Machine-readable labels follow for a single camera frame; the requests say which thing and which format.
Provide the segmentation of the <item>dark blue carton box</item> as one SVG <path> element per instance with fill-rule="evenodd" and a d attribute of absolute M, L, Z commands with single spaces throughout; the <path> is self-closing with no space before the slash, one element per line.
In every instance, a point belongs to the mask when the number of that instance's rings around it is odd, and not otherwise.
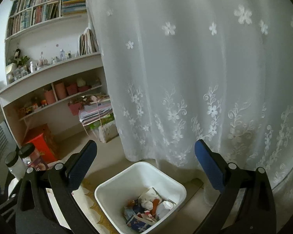
<path fill-rule="evenodd" d="M 140 218 L 137 215 L 131 216 L 131 218 L 127 221 L 126 225 L 131 228 L 132 230 L 135 230 L 139 233 L 142 233 L 146 230 L 148 230 L 150 227 L 155 225 L 156 222 L 144 218 Z"/>

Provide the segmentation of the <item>white snack wrapper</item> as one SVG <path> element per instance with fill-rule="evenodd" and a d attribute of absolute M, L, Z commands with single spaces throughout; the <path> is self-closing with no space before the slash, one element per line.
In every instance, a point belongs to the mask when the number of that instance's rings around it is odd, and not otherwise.
<path fill-rule="evenodd" d="M 150 187 L 140 195 L 138 200 L 140 203 L 144 203 L 145 201 L 153 202 L 156 198 L 160 199 L 161 202 L 163 200 L 161 195 L 153 187 Z"/>

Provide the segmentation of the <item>white shelf unit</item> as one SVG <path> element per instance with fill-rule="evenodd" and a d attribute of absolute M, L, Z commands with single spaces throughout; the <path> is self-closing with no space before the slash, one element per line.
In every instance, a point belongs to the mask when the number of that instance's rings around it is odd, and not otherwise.
<path fill-rule="evenodd" d="M 42 124 L 57 141 L 81 132 L 68 103 L 106 89 L 88 0 L 10 0 L 3 41 L 0 105 L 16 144 Z"/>

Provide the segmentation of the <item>red box on floor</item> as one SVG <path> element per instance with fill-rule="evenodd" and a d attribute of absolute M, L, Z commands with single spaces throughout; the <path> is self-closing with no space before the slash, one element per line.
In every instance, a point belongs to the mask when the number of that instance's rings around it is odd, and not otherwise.
<path fill-rule="evenodd" d="M 30 129 L 22 142 L 23 145 L 27 143 L 35 145 L 45 163 L 49 164 L 58 160 L 58 145 L 47 124 Z"/>

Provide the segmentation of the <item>light blue carton box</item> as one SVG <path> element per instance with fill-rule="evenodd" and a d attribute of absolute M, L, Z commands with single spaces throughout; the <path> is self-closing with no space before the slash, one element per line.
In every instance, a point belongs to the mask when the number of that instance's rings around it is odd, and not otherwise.
<path fill-rule="evenodd" d="M 126 222 L 128 222 L 134 215 L 136 215 L 136 209 L 139 208 L 137 208 L 136 206 L 123 208 L 123 216 Z"/>

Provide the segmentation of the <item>pink basket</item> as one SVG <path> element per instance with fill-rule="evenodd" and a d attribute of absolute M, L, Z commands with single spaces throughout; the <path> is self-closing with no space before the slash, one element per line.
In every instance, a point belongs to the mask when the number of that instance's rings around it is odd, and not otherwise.
<path fill-rule="evenodd" d="M 77 102 L 75 104 L 68 103 L 68 107 L 72 115 L 76 116 L 76 115 L 79 115 L 79 112 L 82 110 L 83 105 L 80 102 Z"/>

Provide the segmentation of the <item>stack of papers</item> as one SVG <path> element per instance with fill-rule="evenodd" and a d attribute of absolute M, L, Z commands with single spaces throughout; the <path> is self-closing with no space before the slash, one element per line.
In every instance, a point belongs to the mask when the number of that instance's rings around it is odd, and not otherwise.
<path fill-rule="evenodd" d="M 92 132 L 102 143 L 107 143 L 118 136 L 109 95 L 84 95 L 81 103 L 79 121 L 87 134 L 88 131 Z"/>

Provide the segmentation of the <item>white plastic bag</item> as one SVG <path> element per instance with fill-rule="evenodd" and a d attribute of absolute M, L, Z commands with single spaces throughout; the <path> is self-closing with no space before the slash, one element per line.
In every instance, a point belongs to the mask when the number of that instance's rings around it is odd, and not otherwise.
<path fill-rule="evenodd" d="M 174 209 L 176 204 L 171 201 L 162 201 L 155 211 L 156 219 L 159 221 L 163 219 L 172 209 Z"/>

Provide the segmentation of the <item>floral tablecloth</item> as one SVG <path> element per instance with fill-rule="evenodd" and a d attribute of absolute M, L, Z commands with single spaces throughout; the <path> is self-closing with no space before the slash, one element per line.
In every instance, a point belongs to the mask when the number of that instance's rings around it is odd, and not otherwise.
<path fill-rule="evenodd" d="M 114 228 L 98 205 L 94 196 L 94 191 L 95 186 L 89 180 L 83 179 L 80 187 L 72 192 L 72 196 L 77 202 L 79 208 L 82 210 L 83 214 L 99 233 L 118 234 L 118 231 Z M 46 192 L 59 224 L 70 229 L 60 210 L 59 205 L 57 204 L 52 189 L 46 188 Z"/>

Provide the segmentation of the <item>purple label snack jar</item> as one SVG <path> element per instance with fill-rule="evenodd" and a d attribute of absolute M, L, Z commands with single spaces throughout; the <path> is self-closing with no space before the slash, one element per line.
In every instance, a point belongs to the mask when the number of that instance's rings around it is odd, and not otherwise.
<path fill-rule="evenodd" d="M 23 145 L 18 155 L 28 168 L 32 167 L 37 171 L 48 170 L 47 164 L 43 161 L 40 152 L 33 143 Z"/>

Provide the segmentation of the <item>clear jar with nuts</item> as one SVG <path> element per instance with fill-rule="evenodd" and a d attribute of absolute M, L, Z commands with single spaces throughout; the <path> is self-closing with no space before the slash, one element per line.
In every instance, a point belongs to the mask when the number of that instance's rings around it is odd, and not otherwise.
<path fill-rule="evenodd" d="M 5 158 L 5 164 L 10 173 L 17 179 L 21 180 L 26 172 L 26 166 L 16 151 L 10 152 Z"/>

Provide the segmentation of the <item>white lace curtain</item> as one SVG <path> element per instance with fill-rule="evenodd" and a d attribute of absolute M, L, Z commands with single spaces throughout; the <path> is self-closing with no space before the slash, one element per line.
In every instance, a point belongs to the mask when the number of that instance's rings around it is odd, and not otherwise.
<path fill-rule="evenodd" d="M 194 144 L 267 171 L 293 173 L 291 0 L 87 0 L 124 154 L 179 180 Z"/>

